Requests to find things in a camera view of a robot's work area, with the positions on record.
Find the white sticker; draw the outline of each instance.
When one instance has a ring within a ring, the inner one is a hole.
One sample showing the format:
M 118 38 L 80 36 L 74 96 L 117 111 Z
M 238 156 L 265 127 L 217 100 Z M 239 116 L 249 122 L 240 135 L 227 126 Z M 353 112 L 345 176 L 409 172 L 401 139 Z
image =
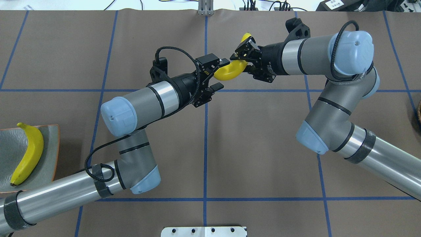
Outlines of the white sticker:
M 325 3 L 331 10 L 336 9 L 336 8 L 344 5 L 344 3 L 341 0 L 331 0 L 331 1 L 325 2 Z

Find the white mounting plate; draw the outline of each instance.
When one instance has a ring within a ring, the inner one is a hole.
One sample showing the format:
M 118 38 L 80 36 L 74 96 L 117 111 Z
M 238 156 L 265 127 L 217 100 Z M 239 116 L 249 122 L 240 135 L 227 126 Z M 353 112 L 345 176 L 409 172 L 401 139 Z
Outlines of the white mounting plate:
M 247 237 L 247 227 L 166 227 L 162 230 L 161 237 Z

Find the light blue joint cap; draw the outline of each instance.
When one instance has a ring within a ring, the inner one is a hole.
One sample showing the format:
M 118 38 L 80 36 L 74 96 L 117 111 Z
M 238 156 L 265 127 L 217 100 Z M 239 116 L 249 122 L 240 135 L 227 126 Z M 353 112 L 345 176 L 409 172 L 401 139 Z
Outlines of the light blue joint cap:
M 367 99 L 368 97 L 372 96 L 378 90 L 378 87 L 380 86 L 380 77 L 378 76 L 377 70 L 376 68 L 373 68 L 373 70 L 375 70 L 376 72 L 376 82 L 374 83 L 374 86 L 371 89 L 371 91 L 362 97 L 363 99 Z
M 323 155 L 329 150 L 328 146 L 306 121 L 303 121 L 295 137 L 301 144 L 318 154 Z
M 136 111 L 124 97 L 115 97 L 102 104 L 101 115 L 110 133 L 116 137 L 131 133 L 136 129 Z
M 139 183 L 135 184 L 135 186 L 131 187 L 130 190 L 133 194 L 141 194 L 155 188 L 160 182 L 161 176 L 159 175 L 158 166 L 155 166 L 149 174 L 139 181 Z
M 329 61 L 335 44 L 336 33 L 329 42 Z M 335 69 L 343 75 L 360 74 L 368 70 L 374 57 L 373 38 L 365 31 L 344 31 L 338 43 Z

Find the banana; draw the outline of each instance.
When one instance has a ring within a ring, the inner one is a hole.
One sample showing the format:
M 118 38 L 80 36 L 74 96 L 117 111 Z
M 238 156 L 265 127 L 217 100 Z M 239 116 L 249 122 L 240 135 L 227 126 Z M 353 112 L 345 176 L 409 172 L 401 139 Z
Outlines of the banana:
M 12 174 L 10 180 L 10 185 L 12 186 L 21 184 L 29 177 L 38 164 L 44 149 L 44 138 L 38 128 L 24 123 L 18 123 L 17 126 L 25 131 L 28 138 L 28 147 L 24 157 Z

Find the black rubber ring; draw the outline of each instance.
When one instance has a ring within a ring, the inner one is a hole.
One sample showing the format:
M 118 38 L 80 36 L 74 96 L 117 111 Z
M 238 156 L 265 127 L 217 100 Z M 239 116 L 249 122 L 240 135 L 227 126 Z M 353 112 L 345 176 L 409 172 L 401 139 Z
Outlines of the black rubber ring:
M 123 179 L 121 178 L 120 170 L 118 169 L 117 160 L 114 160 L 114 167 L 115 167 L 115 172 L 117 173 L 117 178 L 118 178 L 118 181 L 120 182 L 121 188 L 124 190 L 126 189 L 126 186 L 124 185 Z
M 155 93 L 159 101 L 159 105 L 161 106 L 161 118 L 162 118 L 165 115 L 165 108 L 164 108 L 164 103 L 162 102 L 161 96 L 158 94 L 157 90 L 155 90 L 155 88 L 153 88 L 152 86 L 147 86 L 147 87 Z
M 298 59 L 298 67 L 300 68 L 300 71 L 304 74 L 304 75 L 308 75 L 306 72 L 304 72 L 303 69 L 303 65 L 301 65 L 301 50 L 303 49 L 303 45 L 304 42 L 307 40 L 308 38 L 304 39 L 303 42 L 301 42 L 300 47 L 298 48 L 298 54 L 297 54 L 297 59 Z
M 345 138 L 345 141 L 338 148 L 333 150 L 333 152 L 338 152 L 342 148 L 344 148 L 344 146 L 349 142 L 349 139 L 351 138 L 352 134 L 354 133 L 354 129 L 355 129 L 355 125 L 353 123 L 351 123 L 351 130 L 349 131 L 348 136 Z
M 336 107 L 336 108 L 338 108 L 338 109 L 342 110 L 343 112 L 347 113 L 348 115 L 351 115 L 351 113 L 352 113 L 351 111 L 349 111 L 349 110 L 348 110 L 347 108 L 345 108 L 344 106 L 342 106 L 342 105 L 340 105 L 340 104 L 336 104 L 335 102 L 333 102 L 333 101 L 331 101 L 331 100 L 328 100 L 328 99 L 326 99 L 326 98 L 319 97 L 319 98 L 318 98 L 318 100 L 323 101 L 323 102 L 325 102 L 325 103 L 328 103 L 328 104 L 330 104 L 331 106 Z
M 92 166 L 92 174 L 96 177 L 102 179 L 104 178 L 100 164 L 95 164 Z M 111 193 L 111 191 L 108 189 L 107 185 L 104 182 L 94 179 L 93 183 L 95 184 L 96 191 L 101 196 L 101 198 L 108 198 L 109 196 L 113 195 L 113 193 Z
M 362 142 L 360 148 L 358 148 L 358 150 L 352 156 L 345 158 L 345 160 L 353 164 L 360 163 L 371 152 L 374 147 L 374 143 L 376 143 L 376 135 L 365 129 L 365 139 Z
M 136 145 L 134 147 L 130 147 L 130 148 L 127 148 L 125 150 L 119 151 L 119 153 L 120 153 L 120 155 L 123 155 L 124 153 L 131 152 L 131 151 L 140 149 L 140 148 L 145 147 L 145 146 L 148 146 L 148 145 L 149 145 L 149 142 L 143 143 L 143 144 Z
M 30 226 L 36 225 L 36 224 L 30 224 L 26 222 L 24 218 L 22 217 L 21 212 L 19 211 L 17 200 L 18 200 L 18 195 L 21 192 L 23 191 L 20 190 L 19 192 L 16 193 L 16 195 L 7 196 L 4 200 L 4 207 L 3 207 L 4 219 L 6 219 L 6 222 L 10 226 L 10 228 L 14 230 L 22 230 Z

